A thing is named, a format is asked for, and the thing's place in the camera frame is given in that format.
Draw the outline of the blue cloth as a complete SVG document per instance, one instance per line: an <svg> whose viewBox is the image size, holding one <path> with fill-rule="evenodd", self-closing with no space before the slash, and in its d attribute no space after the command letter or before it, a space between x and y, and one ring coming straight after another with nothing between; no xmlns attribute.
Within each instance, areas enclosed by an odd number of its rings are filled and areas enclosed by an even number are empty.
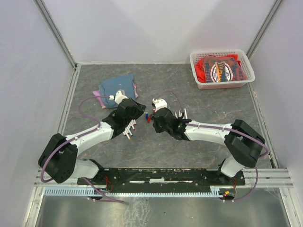
<svg viewBox="0 0 303 227"><path fill-rule="evenodd" d="M103 80L98 88L101 96L114 96L118 90L123 90L125 92L125 96L127 97L130 97L134 100L136 100L138 97L134 85L133 74L125 74L122 76Z"/></svg>

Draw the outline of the pink cloth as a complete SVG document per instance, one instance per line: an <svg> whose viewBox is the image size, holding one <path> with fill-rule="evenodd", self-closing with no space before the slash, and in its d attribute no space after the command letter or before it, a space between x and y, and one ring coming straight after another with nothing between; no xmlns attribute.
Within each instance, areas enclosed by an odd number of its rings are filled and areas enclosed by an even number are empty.
<svg viewBox="0 0 303 227"><path fill-rule="evenodd" d="M132 86L125 85L125 84L117 84L117 85L100 85L99 90L93 91L93 95L97 98L100 105L103 109L105 108L115 108L117 107L117 104L114 101L109 100L108 98L104 98L101 96L110 96L114 95L116 91L119 89L122 89L125 91L125 95L127 97L131 97L132 99L136 100L136 98L139 96L137 93L137 85L133 84Z"/></svg>

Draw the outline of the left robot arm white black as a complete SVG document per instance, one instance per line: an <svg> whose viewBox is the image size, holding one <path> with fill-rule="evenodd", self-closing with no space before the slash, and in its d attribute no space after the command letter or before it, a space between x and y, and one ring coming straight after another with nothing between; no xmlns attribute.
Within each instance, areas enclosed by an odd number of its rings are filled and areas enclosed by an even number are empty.
<svg viewBox="0 0 303 227"><path fill-rule="evenodd" d="M144 114L145 109L145 105L125 98L106 118L98 120L97 125L68 136L60 133L53 135L38 160L42 169L40 180L43 183L63 183L69 178L84 177L93 184L101 184L105 177L101 166L91 159L79 160L78 156L122 134L132 121Z"/></svg>

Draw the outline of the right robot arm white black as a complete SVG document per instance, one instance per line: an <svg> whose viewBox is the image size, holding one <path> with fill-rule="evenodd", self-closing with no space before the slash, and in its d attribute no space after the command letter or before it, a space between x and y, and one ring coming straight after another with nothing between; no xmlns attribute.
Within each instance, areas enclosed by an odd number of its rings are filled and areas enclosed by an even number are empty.
<svg viewBox="0 0 303 227"><path fill-rule="evenodd" d="M176 140L202 140L225 145L231 156L223 161L217 181L227 185L242 169L254 168L260 157L268 154L264 138L243 120L232 124L207 124L176 117L168 108L157 110L152 119L157 133L166 132Z"/></svg>

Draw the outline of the yellow cap marker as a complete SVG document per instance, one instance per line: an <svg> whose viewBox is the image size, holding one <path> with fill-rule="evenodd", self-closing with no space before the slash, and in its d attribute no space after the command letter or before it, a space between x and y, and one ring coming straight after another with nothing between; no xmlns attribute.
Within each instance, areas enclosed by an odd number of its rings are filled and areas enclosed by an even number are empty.
<svg viewBox="0 0 303 227"><path fill-rule="evenodd" d="M125 136L126 136L129 140L131 140L130 135L129 135L127 129L125 129L124 134L125 134Z"/></svg>

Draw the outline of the white plastic basket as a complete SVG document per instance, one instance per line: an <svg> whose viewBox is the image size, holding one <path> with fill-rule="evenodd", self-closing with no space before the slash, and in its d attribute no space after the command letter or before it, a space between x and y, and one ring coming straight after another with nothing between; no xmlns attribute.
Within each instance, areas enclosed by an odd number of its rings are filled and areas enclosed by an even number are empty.
<svg viewBox="0 0 303 227"><path fill-rule="evenodd" d="M242 87L255 80L247 55L239 49L198 51L189 59L200 90Z"/></svg>

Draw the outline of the red printed cloth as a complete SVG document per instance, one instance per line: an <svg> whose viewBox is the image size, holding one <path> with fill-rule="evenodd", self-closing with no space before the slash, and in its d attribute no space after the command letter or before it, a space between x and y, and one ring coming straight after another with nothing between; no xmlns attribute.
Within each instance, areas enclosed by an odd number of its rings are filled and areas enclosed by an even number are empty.
<svg viewBox="0 0 303 227"><path fill-rule="evenodd" d="M201 83L219 83L247 80L237 54L207 55L195 64L197 79Z"/></svg>

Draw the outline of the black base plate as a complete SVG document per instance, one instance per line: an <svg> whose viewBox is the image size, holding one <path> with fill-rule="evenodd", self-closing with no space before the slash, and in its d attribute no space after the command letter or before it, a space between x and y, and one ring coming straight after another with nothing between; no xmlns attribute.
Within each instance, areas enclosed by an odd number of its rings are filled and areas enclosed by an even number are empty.
<svg viewBox="0 0 303 227"><path fill-rule="evenodd" d="M234 177L227 177L219 170L205 168L169 169L169 168L104 168L89 180L93 185L109 186L109 191L120 187L136 187L140 185L169 185L176 187L206 186L244 186L242 171Z"/></svg>

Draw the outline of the aluminium rail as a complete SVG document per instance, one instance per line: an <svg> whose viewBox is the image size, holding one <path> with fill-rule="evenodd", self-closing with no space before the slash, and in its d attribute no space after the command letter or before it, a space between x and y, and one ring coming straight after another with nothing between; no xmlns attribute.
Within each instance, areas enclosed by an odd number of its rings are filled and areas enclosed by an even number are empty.
<svg viewBox="0 0 303 227"><path fill-rule="evenodd" d="M48 183L43 183L40 180L41 170L38 170L38 174L34 181L34 186L60 186L60 187L80 187L77 185L77 179L72 178L64 183L57 184L55 181ZM244 169L243 170L244 178L246 185L243 187L252 187L257 178L255 169ZM289 175L289 172L286 168L284 169L258 169L258 182L256 185L257 188L293 188L293 182Z"/></svg>

